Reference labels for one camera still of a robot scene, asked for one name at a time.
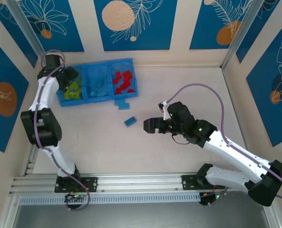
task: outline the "white table surface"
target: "white table surface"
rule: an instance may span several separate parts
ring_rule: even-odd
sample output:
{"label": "white table surface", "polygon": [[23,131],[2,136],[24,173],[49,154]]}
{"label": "white table surface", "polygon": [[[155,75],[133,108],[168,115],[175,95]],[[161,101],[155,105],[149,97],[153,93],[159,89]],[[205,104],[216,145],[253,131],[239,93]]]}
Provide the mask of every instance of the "white table surface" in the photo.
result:
{"label": "white table surface", "polygon": [[[120,111],[114,101],[60,107],[56,99],[52,111],[63,132],[62,148],[81,173],[156,173],[194,172],[204,163],[220,168],[233,166],[196,145],[179,145],[171,134],[147,134],[143,121],[160,117],[158,103],[169,99],[189,83],[204,83],[214,88],[225,106],[225,134],[244,146],[223,74],[219,68],[136,67],[139,97],[129,98],[129,110]],[[205,119],[220,128],[221,106],[206,88],[183,90],[173,102],[181,101],[196,119]],[[137,123],[126,127],[134,116]],[[186,142],[182,136],[178,142]],[[48,156],[39,151],[34,174],[57,173]]]}

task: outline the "white wall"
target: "white wall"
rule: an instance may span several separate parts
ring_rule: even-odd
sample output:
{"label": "white wall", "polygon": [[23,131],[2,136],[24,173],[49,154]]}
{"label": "white wall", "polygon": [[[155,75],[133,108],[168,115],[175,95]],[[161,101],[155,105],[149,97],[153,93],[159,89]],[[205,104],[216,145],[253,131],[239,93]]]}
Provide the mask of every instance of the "white wall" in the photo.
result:
{"label": "white wall", "polygon": [[[21,110],[27,110],[37,90],[37,70],[33,69],[1,22],[0,47],[29,81],[29,88],[21,106]],[[16,120],[6,152],[0,152],[0,211],[6,196],[9,194],[13,177],[21,175],[22,169],[24,169],[23,164],[29,155],[30,143],[24,132],[19,116],[20,113]]]}
{"label": "white wall", "polygon": [[[246,77],[281,28],[282,0],[267,21],[243,62],[239,64],[235,57],[226,69],[225,74],[249,149],[270,161],[278,159],[282,162],[282,143],[272,147],[246,82]],[[276,202],[282,211],[282,200],[277,199]]]}
{"label": "white wall", "polygon": [[132,57],[136,66],[219,66],[227,49],[189,50],[203,0],[178,0],[170,50],[104,52],[92,0],[69,0],[84,53],[66,53],[69,65]]}

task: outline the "blue sorting tray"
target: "blue sorting tray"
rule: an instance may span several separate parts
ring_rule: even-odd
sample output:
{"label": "blue sorting tray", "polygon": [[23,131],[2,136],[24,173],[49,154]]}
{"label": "blue sorting tray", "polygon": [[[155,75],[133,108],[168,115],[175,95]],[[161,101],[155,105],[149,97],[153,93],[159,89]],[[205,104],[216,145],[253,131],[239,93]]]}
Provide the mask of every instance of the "blue sorting tray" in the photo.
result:
{"label": "blue sorting tray", "polygon": [[[61,106],[82,105],[87,103],[109,101],[114,99],[126,99],[138,96],[135,69],[133,66],[133,61],[130,58],[75,65],[72,67],[79,72],[79,76],[82,78],[82,85],[80,86],[80,89],[82,90],[81,99],[75,100],[71,98],[70,100],[65,100],[64,94],[61,91],[58,91],[57,96]],[[120,85],[123,83],[123,76],[122,79],[119,80],[118,85],[114,85],[112,82],[112,80],[116,78],[117,71],[121,72],[122,75],[126,71],[130,71],[132,74],[132,79],[130,80],[131,86],[123,90],[122,94],[119,95],[115,95],[115,92],[116,88],[120,87]],[[128,93],[127,91],[130,88],[133,89],[134,92]],[[106,95],[92,97],[90,94],[93,90],[96,94],[104,92]]]}

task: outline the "blue block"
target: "blue block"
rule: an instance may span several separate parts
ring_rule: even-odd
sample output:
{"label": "blue block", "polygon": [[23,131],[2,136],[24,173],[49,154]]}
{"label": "blue block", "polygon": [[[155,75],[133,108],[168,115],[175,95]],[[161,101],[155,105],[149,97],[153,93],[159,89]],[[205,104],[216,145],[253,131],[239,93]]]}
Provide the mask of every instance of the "blue block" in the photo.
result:
{"label": "blue block", "polygon": [[90,82],[89,83],[89,86],[91,88],[92,91],[96,92],[97,91],[97,86],[93,83],[93,82]]}
{"label": "blue block", "polygon": [[106,96],[107,94],[108,93],[106,91],[102,91],[102,92],[97,93],[97,97]]}
{"label": "blue block", "polygon": [[125,104],[125,99],[116,99],[116,100],[114,100],[114,105],[115,106],[119,106],[119,105],[122,105],[122,104]]}
{"label": "blue block", "polygon": [[91,91],[90,97],[95,97],[95,92],[94,91]]}
{"label": "blue block", "polygon": [[104,78],[100,77],[97,80],[97,88],[101,88],[103,86]]}
{"label": "blue block", "polygon": [[134,116],[124,122],[126,127],[129,127],[133,125],[134,123],[136,123],[136,118]]}
{"label": "blue block", "polygon": [[129,105],[129,103],[120,104],[120,105],[118,106],[118,109],[119,109],[119,110],[130,109],[130,105]]}

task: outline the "beige circle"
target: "beige circle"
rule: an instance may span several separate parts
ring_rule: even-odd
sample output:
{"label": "beige circle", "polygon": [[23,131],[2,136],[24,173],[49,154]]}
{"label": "beige circle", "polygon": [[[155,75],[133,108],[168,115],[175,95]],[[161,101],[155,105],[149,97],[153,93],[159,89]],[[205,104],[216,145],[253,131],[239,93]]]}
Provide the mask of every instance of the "beige circle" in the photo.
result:
{"label": "beige circle", "polygon": [[211,5],[211,4],[213,4],[214,1],[215,0],[204,0],[204,4],[205,5]]}
{"label": "beige circle", "polygon": [[122,31],[135,22],[135,15],[127,3],[115,0],[104,7],[102,19],[108,29]]}
{"label": "beige circle", "polygon": [[5,5],[4,0],[0,0],[0,3],[3,4],[3,5]]}

